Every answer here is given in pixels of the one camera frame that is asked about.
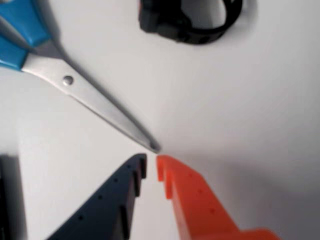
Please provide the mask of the navy gripper finger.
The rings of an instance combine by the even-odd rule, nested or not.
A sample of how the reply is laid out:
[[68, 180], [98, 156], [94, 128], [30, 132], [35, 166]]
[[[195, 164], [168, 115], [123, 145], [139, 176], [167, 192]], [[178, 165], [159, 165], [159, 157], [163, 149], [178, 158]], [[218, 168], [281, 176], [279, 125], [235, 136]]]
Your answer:
[[49, 239], [128, 240], [146, 176], [147, 155], [133, 155]]

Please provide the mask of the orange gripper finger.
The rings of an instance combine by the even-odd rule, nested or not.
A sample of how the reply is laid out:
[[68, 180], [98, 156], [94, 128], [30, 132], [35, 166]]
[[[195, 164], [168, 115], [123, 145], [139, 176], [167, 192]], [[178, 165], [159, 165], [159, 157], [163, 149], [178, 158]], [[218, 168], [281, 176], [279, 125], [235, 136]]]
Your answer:
[[277, 240], [268, 229], [241, 230], [227, 213], [204, 177], [181, 161], [156, 158], [158, 180], [172, 201], [182, 240]]

